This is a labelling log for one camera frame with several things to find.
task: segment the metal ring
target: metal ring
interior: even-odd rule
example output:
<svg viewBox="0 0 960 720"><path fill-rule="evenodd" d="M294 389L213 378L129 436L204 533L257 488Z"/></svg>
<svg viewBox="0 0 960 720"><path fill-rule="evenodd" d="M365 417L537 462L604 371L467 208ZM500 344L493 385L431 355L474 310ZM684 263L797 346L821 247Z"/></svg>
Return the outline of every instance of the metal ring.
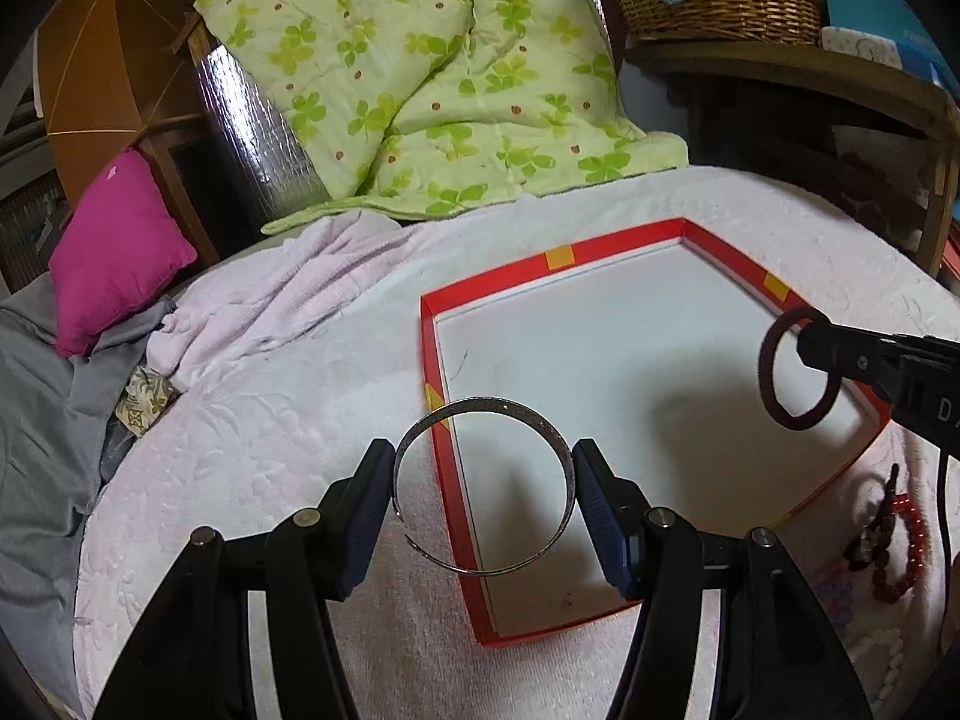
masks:
<svg viewBox="0 0 960 720"><path fill-rule="evenodd" d="M843 384L843 377L832 370L827 374L827 386L824 388L824 394L817 404L806 413L792 415L776 399L774 390L774 357L776 348L781 339L787 334L787 331L797 322L803 319L809 319L810 322L829 322L829 319L812 306L797 306L789 311L783 312L776 321L770 325L767 334L763 337L763 343L760 345L760 355L757 357L757 383L760 384L760 400L763 401L763 407L774 420L789 430L808 430L827 416L829 410L836 403L837 395L840 394L840 385Z"/></svg>
<svg viewBox="0 0 960 720"><path fill-rule="evenodd" d="M403 512L400 510L400 503L397 502L397 479L400 478L400 462L403 460L403 456L406 454L407 449L410 448L410 445L423 433L427 428L433 427L438 422L450 418L450 416L456 416L458 413L469 413L469 412L485 412L485 413L499 413L500 415L508 416L509 418L516 419L519 422L528 427L533 428L536 432L541 435L541 437L550 445L550 448L557 455L557 459L560 461L560 465L563 466L563 478L566 482L566 507L563 509L563 517L560 519L560 527L557 528L557 531L551 536L550 541L546 542L546 546L537 552L536 555L527 557L526 560L521 562L514 563L513 565L508 565L506 568L495 568L492 570L481 570L477 568L463 568L459 565L454 565L454 563L444 562L438 557L434 557L429 552L427 552L423 547L421 547L413 538L410 538L409 533L405 533L407 543L412 546L416 552L419 552L421 555L426 557L427 560L433 563L433 565L438 565L440 568L445 568L448 571L452 571L455 574L460 574L461 576L468 577L498 577L503 574L509 574L511 571L517 571L520 568L525 567L525 565L530 565L530 563L537 560L539 557L543 557L555 543L560 536L563 536L563 531L566 530L568 523L570 522L570 517L573 516L573 507L576 503L576 476L573 469L573 456L570 455L570 449L566 445L566 442L563 440L563 436L560 435L560 431L557 430L553 425L551 425L543 416L539 415L533 409L526 407L520 403L515 403L512 400L504 400L498 397L469 397L464 398L463 400L455 400L452 403L445 404L440 406L440 408L432 410L428 415L423 419L419 420L412 428L410 428L404 437L400 440L400 444L397 445L397 454L394 459L394 483L392 483L391 498L394 503L394 514L397 515L397 519L400 519L400 522L403 520Z"/></svg>

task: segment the maroon ring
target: maroon ring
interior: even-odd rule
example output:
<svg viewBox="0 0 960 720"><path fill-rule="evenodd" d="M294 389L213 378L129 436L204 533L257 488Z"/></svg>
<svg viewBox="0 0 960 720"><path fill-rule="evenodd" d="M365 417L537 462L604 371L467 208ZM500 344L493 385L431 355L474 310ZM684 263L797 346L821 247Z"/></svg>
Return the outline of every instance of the maroon ring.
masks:
<svg viewBox="0 0 960 720"><path fill-rule="evenodd" d="M829 322L825 314L812 306L797 306L784 311L767 330L760 345L760 357L757 358L757 381L760 383L760 400L763 401L763 407L776 422L789 430L809 430L819 424L836 403L837 395L840 394L840 385L843 383L843 377L839 373L829 372L823 396L812 409L801 415L792 415L779 400L776 400L774 390L776 348L787 331L803 319L810 319L812 322Z"/></svg>

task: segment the wicker basket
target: wicker basket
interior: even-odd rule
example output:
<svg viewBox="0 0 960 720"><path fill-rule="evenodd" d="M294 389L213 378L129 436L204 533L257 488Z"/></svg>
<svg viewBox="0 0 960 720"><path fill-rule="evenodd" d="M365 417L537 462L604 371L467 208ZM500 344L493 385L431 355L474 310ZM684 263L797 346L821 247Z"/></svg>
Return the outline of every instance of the wicker basket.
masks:
<svg viewBox="0 0 960 720"><path fill-rule="evenodd" d="M617 0L632 36L658 40L761 40L813 46L823 0Z"/></svg>

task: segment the blue gripper pad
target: blue gripper pad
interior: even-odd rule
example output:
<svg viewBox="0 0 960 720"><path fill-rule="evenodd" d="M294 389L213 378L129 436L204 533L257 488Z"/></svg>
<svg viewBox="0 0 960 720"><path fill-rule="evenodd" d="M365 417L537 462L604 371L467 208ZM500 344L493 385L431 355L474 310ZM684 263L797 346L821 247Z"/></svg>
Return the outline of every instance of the blue gripper pad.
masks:
<svg viewBox="0 0 960 720"><path fill-rule="evenodd" d="M328 533L342 550L341 568L334 584L343 598L367 576L390 503L394 456L390 442L374 439L331 514Z"/></svg>
<svg viewBox="0 0 960 720"><path fill-rule="evenodd" d="M649 509L634 482L618 479L591 439L573 447L577 503L606 580L627 601L640 598L642 517Z"/></svg>

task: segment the silver bangle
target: silver bangle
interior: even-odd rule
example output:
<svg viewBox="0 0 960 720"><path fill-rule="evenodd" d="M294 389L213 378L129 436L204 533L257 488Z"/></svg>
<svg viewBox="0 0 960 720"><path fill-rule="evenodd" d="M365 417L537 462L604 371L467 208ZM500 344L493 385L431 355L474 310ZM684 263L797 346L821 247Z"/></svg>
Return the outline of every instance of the silver bangle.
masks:
<svg viewBox="0 0 960 720"><path fill-rule="evenodd" d="M397 501L397 479L400 478L400 462L403 460L403 456L406 454L407 449L410 448L410 445L427 428L433 427L438 422L443 422L443 420L450 418L450 416L455 416L458 413L468 412L499 413L500 415L516 419L517 421L523 422L523 424L536 430L536 432L538 432L539 435L541 435L541 437L550 445L550 448L553 449L557 455L557 459L560 461L560 466L563 468L563 478L565 479L566 483L566 506L563 509L563 517L560 519L560 527L557 528L557 531L553 536L551 536L550 541L546 542L546 546L544 546L541 551L537 552L536 555L527 557L526 560L514 563L513 565L508 565L506 568L496 568L488 571L476 568L463 568L459 565L454 565L454 563L444 562L438 557L431 555L423 547L416 543L413 538L410 538L409 533L405 533L404 535L407 539L407 543L410 544L410 546L412 546L416 552L419 552L421 555L426 557L427 560L430 560L430 562L432 562L434 565L438 565L440 568L445 568L446 570L452 571L455 574L460 574L461 576L498 577L502 576L503 574L509 574L511 571L517 571L518 569L525 567L525 565L530 565L530 563L534 562L534 560L537 560L539 557L543 557L547 551L549 551L550 547L557 543L557 539L559 539L560 536L563 536L563 531L566 530L566 527L570 522L570 517L573 516L573 506L576 502L577 485L576 476L573 469L573 456L570 455L570 449L563 440L563 436L560 435L560 431L558 431L557 428L551 425L533 409L530 409L525 405L498 397L469 397L464 398L463 400L455 400L452 403L446 403L445 405L440 406L440 408L437 410L432 410L432 412L426 415L423 419L419 420L418 423L416 423L406 432L406 435L404 435L404 437L402 437L400 440L400 444L397 445L397 454L395 455L394 459L394 483L392 484L391 498L392 502L394 503L394 514L397 515L397 519L400 519L400 522L404 522L404 520L403 512L400 510L400 503Z"/></svg>

